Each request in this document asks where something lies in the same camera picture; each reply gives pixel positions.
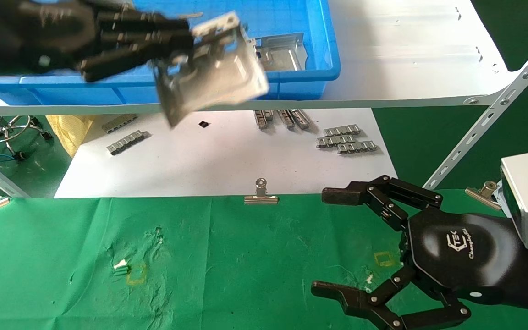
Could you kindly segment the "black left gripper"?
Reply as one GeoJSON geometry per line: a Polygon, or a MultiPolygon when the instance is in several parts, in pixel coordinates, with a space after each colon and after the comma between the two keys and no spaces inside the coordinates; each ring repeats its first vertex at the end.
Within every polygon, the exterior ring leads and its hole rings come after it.
{"type": "Polygon", "coordinates": [[[188,31],[186,19],[117,0],[0,0],[0,77],[74,70],[81,61],[83,79],[101,81],[153,59],[189,54],[194,37],[188,31]],[[96,23],[122,32],[101,34],[100,53],[92,55],[96,23]]]}

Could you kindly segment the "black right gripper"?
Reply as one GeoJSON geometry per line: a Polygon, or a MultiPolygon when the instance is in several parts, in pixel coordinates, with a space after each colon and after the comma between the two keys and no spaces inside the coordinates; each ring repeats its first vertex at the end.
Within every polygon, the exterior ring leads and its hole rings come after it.
{"type": "Polygon", "coordinates": [[[321,200],[366,205],[393,230],[406,229],[410,262],[419,273],[404,266],[370,293],[312,282],[311,293],[337,301],[345,315],[366,319],[379,330],[442,330],[459,326],[472,315],[457,298],[528,309],[528,249],[512,220],[440,211],[441,195],[386,175],[352,181],[346,188],[323,188],[321,200]],[[396,201],[425,210],[408,220],[396,201]],[[387,303],[419,278],[432,287],[427,291],[442,307],[405,315],[390,310],[387,303]]]}

